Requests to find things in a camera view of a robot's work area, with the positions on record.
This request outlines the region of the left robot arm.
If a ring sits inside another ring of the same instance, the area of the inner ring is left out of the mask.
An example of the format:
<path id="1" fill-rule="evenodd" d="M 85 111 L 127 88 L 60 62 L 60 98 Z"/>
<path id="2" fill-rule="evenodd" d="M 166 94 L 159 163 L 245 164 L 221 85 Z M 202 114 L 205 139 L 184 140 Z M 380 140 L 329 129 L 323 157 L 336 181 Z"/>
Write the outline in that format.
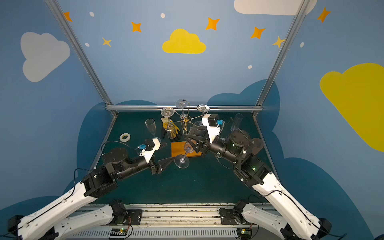
<path id="1" fill-rule="evenodd" d="M 74 187 L 46 205 L 26 216 L 15 215 L 8 220 L 8 233 L 16 240 L 64 240 L 76 233 L 101 225 L 127 225 L 130 219 L 124 204 L 111 204 L 85 214 L 71 214 L 118 188 L 118 181 L 144 170 L 153 175 L 162 173 L 174 161 L 166 158 L 155 162 L 155 151 L 165 147 L 157 139 L 147 140 L 139 155 L 130 159 L 125 148 L 113 148 L 102 154 L 103 164 L 84 176 Z"/>

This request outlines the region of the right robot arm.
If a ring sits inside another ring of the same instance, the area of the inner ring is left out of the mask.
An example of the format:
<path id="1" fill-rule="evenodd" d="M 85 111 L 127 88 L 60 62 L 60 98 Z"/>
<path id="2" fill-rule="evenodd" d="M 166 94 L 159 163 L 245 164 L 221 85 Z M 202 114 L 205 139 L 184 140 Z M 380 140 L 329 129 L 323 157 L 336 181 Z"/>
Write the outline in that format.
<path id="1" fill-rule="evenodd" d="M 234 174 L 278 211 L 274 215 L 240 201 L 233 211 L 242 220 L 256 224 L 282 240 L 320 240 L 330 234 L 332 224 L 306 210 L 283 187 L 269 166 L 257 157 L 264 147 L 261 139 L 252 139 L 242 130 L 232 132 L 225 139 L 215 137 L 210 140 L 208 133 L 185 135 L 185 139 L 203 156 L 210 152 L 231 162 Z"/>

